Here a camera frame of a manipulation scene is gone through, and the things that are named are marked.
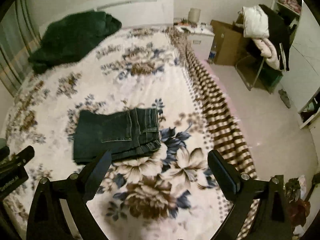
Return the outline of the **white wardrobe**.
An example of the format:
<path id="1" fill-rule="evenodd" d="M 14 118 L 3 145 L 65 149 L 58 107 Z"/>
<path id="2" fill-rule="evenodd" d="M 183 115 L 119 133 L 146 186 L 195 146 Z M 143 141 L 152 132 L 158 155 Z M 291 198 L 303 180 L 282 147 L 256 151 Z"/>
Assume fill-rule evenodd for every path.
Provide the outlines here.
<path id="1" fill-rule="evenodd" d="M 293 29 L 289 68 L 281 79 L 298 112 L 300 128 L 319 116 L 314 105 L 319 96 L 319 23 L 304 0 L 273 0 L 271 8 L 282 13 Z"/>

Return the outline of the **black garment on chair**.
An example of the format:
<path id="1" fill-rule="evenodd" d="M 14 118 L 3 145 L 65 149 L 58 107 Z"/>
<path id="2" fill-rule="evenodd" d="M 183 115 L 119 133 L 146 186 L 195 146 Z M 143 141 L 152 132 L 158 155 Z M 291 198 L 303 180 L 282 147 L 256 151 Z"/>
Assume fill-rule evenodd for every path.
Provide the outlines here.
<path id="1" fill-rule="evenodd" d="M 290 35 L 284 20 L 272 9 L 264 4 L 259 7 L 268 17 L 269 38 L 263 38 L 263 42 L 268 46 L 271 57 L 266 59 L 266 63 L 273 69 L 288 72 L 290 55 Z"/>

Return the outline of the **striped window curtain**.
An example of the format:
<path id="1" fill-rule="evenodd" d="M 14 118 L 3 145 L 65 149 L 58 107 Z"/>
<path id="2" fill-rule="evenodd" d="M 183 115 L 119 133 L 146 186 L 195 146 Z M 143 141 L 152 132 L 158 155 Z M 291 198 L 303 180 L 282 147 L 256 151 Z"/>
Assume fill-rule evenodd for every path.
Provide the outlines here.
<path id="1" fill-rule="evenodd" d="M 27 0 L 15 0 L 1 19 L 1 82 L 11 96 L 31 72 L 28 58 L 39 46 Z"/>

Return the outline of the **floral cream bed blanket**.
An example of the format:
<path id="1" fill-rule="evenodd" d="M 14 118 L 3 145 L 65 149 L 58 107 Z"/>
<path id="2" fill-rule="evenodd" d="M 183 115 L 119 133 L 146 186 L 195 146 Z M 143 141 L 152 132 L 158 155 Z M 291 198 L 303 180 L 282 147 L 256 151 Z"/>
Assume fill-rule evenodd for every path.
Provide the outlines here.
<path id="1" fill-rule="evenodd" d="M 41 178 L 66 179 L 111 151 L 88 208 L 109 239 L 210 239 L 231 208 L 207 164 L 216 149 L 255 177 L 225 93 L 173 29 L 128 29 L 80 62 L 31 74 L 1 137 L 35 155 L 4 200 L 21 236 Z"/>

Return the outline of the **dark green blanket pile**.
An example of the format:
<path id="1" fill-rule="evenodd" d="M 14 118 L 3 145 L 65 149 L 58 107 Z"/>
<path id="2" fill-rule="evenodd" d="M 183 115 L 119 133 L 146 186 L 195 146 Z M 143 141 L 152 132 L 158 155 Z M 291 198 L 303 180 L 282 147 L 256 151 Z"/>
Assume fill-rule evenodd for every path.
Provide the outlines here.
<path id="1" fill-rule="evenodd" d="M 122 28 L 122 23 L 103 11 L 71 14 L 48 25 L 40 47 L 28 62 L 35 74 L 84 58 L 101 41 Z"/>

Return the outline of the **white bed headboard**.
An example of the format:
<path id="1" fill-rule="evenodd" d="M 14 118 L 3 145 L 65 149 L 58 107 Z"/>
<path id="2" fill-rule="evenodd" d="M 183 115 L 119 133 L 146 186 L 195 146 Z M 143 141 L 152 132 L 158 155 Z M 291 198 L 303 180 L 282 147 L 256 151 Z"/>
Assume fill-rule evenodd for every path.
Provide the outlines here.
<path id="1" fill-rule="evenodd" d="M 123 28 L 173 25 L 174 0 L 92 0 L 53 16 L 39 27 L 40 36 L 52 22 L 85 11 L 104 11 L 118 19 Z"/>

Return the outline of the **metal frame chair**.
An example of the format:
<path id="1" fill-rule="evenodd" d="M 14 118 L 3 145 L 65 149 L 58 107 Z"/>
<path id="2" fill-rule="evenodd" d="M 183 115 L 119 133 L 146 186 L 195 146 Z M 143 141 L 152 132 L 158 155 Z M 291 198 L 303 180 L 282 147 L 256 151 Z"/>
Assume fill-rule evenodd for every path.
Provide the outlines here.
<path id="1" fill-rule="evenodd" d="M 251 55 L 240 59 L 235 69 L 249 91 L 258 88 L 273 94 L 283 77 L 282 72 L 271 68 L 264 58 L 255 59 Z"/>

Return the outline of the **dark blue denim pants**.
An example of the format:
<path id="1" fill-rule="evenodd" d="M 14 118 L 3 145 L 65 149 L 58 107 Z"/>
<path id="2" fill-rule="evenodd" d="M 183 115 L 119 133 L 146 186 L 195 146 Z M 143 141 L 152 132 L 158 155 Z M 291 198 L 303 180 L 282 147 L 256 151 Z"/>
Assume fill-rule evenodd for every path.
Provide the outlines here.
<path id="1" fill-rule="evenodd" d="M 112 161 L 149 157 L 161 148 L 155 108 L 134 108 L 109 115 L 81 111 L 73 135 L 73 159 L 87 164 L 108 152 Z"/>

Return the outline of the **brown cardboard box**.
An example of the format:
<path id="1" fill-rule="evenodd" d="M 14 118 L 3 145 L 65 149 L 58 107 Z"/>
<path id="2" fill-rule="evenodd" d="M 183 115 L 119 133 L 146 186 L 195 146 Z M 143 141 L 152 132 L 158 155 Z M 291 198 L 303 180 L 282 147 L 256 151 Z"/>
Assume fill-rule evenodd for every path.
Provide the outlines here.
<path id="1" fill-rule="evenodd" d="M 243 30 L 233 24 L 211 20 L 215 37 L 212 50 L 216 51 L 213 58 L 215 65 L 234 66 L 245 54 L 248 39 L 244 38 Z"/>

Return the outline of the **white padded jacket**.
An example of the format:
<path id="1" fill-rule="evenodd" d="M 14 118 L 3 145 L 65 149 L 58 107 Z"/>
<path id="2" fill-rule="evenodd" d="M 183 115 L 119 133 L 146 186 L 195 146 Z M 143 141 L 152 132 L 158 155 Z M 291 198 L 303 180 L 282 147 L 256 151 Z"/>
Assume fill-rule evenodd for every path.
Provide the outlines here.
<path id="1" fill-rule="evenodd" d="M 280 59 L 278 59 L 276 47 L 268 39 L 270 31 L 267 14 L 261 6 L 255 5 L 242 7 L 240 15 L 244 18 L 242 24 L 244 37 L 253 40 L 255 46 L 260 50 L 260 55 L 271 68 L 280 70 Z"/>

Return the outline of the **white bedside cabinet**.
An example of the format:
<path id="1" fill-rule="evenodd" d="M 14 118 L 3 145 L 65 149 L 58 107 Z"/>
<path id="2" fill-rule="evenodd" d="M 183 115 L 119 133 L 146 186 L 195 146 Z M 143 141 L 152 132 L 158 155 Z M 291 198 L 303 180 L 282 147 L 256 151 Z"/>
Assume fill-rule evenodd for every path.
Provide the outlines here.
<path id="1" fill-rule="evenodd" d="M 188 41 L 200 60 L 207 60 L 210 55 L 215 34 L 207 28 L 193 28 L 186 25 L 175 25 L 175 28 L 187 35 Z"/>

